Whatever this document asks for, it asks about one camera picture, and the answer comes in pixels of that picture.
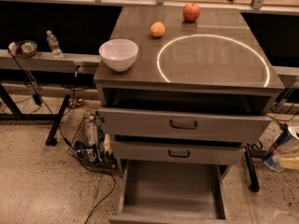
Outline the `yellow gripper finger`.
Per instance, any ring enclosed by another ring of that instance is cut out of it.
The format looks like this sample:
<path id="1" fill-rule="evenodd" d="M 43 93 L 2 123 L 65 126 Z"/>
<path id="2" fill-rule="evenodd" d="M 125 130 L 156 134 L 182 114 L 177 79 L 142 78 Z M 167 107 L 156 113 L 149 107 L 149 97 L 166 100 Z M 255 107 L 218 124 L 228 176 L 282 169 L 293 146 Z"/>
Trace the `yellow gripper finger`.
<path id="1" fill-rule="evenodd" d="M 279 165 L 283 168 L 299 170 L 299 158 L 298 157 L 281 157 Z"/>

